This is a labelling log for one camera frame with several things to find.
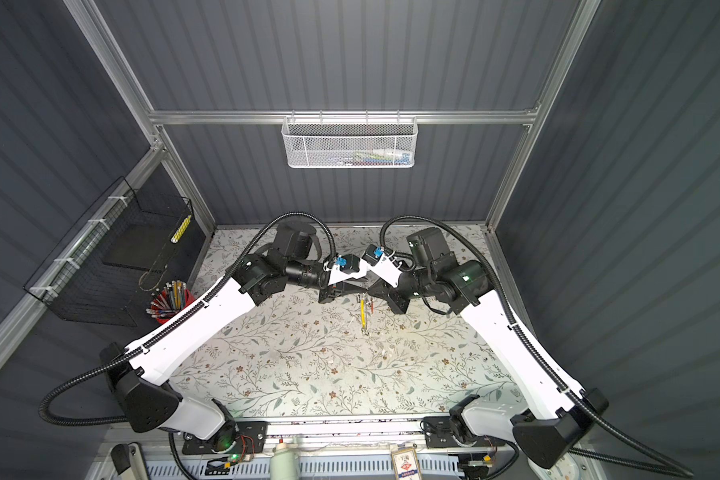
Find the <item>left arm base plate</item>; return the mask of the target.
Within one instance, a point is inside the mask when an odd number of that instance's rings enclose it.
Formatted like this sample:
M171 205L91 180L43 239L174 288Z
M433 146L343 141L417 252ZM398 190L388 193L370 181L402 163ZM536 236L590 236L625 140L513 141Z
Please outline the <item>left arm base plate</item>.
M200 440L190 434L183 436L183 455L244 455L262 453L269 424L265 421L237 422L235 427L225 426L209 440Z

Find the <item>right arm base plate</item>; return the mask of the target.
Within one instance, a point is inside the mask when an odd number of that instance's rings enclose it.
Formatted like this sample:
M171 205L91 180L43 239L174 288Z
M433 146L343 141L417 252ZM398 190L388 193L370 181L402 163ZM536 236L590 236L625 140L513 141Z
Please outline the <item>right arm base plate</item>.
M504 446L506 442L490 436L471 433L461 420L450 416L427 416L420 420L428 448L486 448Z

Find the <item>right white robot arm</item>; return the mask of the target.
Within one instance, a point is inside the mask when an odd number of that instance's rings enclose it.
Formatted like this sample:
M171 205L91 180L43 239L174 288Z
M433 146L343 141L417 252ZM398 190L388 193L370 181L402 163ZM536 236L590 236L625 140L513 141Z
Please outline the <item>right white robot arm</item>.
M449 411L453 437L461 443L503 440L544 469L581 454L576 445L601 420L607 400L598 390L584 390L516 318L494 268L475 245L442 222L428 224L408 236L408 253L384 238L366 248L361 263L379 278L372 294L397 313L406 312L413 297L447 304L487 343L525 401L509 411L472 394Z

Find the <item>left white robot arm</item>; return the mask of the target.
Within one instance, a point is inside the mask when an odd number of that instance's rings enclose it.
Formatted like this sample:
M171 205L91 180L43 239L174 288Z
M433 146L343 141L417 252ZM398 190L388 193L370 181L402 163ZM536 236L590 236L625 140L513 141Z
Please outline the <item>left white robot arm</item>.
M317 289L327 298L343 281L367 274L367 263L353 254L310 259L315 235L315 229L304 222L278 224L272 242L244 254L232 274L220 278L169 322L126 347L132 359L111 370L108 380L133 431L187 433L211 443L218 453L237 445L239 429L221 402L181 394L169 379L218 331L288 284Z

